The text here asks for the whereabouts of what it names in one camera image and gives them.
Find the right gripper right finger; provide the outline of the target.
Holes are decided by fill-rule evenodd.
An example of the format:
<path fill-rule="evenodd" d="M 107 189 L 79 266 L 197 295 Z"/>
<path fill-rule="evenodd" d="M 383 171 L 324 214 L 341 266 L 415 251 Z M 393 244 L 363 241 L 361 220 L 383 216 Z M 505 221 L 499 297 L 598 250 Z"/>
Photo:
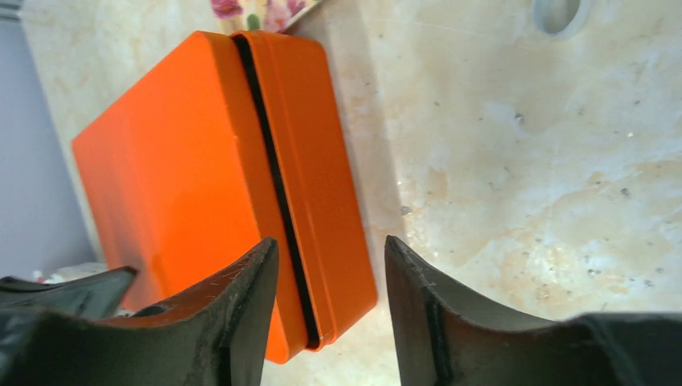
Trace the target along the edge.
<path fill-rule="evenodd" d="M 500 304 L 396 236 L 384 246 L 403 385 L 678 385 L 678 313 L 590 313 L 561 322 Z"/>

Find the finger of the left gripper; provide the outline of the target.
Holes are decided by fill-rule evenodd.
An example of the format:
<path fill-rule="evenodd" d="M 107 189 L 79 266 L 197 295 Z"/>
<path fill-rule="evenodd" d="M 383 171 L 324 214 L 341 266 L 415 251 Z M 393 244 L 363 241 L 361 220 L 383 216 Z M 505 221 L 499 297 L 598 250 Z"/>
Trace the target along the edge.
<path fill-rule="evenodd" d="M 124 266 L 72 281 L 46 284 L 17 277 L 1 279 L 1 307 L 43 307 L 97 320 L 116 314 L 138 271 Z"/>

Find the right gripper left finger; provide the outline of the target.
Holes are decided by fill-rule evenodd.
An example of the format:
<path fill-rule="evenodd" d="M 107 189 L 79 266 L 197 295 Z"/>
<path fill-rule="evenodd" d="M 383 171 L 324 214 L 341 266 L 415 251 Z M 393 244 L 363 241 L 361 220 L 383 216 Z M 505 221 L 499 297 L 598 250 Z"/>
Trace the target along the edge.
<path fill-rule="evenodd" d="M 1 312 L 4 385 L 258 385 L 277 288 L 277 242 L 129 317 Z"/>

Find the orange cookie box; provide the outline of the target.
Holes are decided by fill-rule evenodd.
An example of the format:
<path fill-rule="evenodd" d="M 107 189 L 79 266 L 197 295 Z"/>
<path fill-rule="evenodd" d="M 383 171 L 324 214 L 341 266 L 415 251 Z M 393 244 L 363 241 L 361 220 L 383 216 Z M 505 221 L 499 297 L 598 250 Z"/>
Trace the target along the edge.
<path fill-rule="evenodd" d="M 232 36 L 261 123 L 283 225 L 266 356 L 333 343 L 377 303 L 326 53 L 265 31 Z"/>

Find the orange box lid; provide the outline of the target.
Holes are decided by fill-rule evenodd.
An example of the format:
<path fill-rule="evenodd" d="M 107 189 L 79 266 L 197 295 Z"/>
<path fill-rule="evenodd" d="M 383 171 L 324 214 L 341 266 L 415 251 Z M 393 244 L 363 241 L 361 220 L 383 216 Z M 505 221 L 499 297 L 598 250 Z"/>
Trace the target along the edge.
<path fill-rule="evenodd" d="M 138 310 L 277 241 L 278 296 L 266 351 L 285 363 L 306 343 L 261 122 L 236 41 L 197 31 L 72 141 L 111 266 L 139 277 Z"/>

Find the floral tray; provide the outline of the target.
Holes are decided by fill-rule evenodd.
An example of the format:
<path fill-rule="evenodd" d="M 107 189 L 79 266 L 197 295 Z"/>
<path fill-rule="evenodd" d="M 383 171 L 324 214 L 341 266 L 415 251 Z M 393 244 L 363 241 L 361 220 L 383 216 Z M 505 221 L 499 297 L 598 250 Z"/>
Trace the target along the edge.
<path fill-rule="evenodd" d="M 223 33 L 263 30 L 282 33 L 320 1 L 317 0 L 211 0 Z"/>

